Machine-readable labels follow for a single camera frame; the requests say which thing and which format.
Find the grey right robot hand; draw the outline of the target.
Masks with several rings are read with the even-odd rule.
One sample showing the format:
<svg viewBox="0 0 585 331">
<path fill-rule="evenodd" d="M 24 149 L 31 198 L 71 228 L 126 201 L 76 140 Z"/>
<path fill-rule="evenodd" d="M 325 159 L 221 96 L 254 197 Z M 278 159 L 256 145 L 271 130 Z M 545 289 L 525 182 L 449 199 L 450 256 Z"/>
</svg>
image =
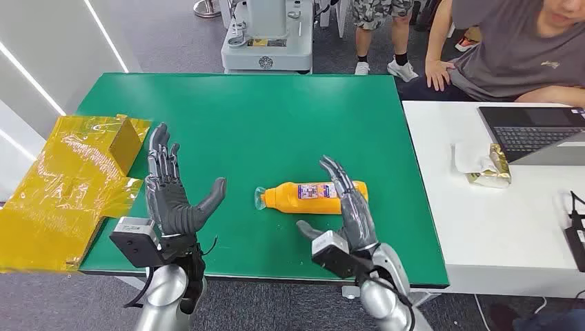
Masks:
<svg viewBox="0 0 585 331">
<path fill-rule="evenodd" d="M 303 220 L 298 220 L 298 230 L 311 240 L 314 254 L 332 246 L 360 258 L 371 258 L 379 242 L 368 202 L 334 159 L 324 155 L 319 164 L 330 175 L 340 199 L 342 227 L 337 231 L 323 232 Z"/>
</svg>

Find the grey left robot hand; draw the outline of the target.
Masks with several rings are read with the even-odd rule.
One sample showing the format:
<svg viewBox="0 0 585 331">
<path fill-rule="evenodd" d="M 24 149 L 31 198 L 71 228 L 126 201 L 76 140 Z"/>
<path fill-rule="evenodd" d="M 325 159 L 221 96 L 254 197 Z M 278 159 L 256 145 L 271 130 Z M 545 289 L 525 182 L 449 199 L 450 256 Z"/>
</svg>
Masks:
<svg viewBox="0 0 585 331">
<path fill-rule="evenodd" d="M 198 204 L 191 204 L 180 178 L 180 145 L 168 145 L 169 139 L 168 126 L 164 122 L 149 138 L 148 176 L 145 178 L 148 214 L 164 236 L 194 235 L 225 199 L 227 179 L 215 179 L 210 193 Z"/>
</svg>

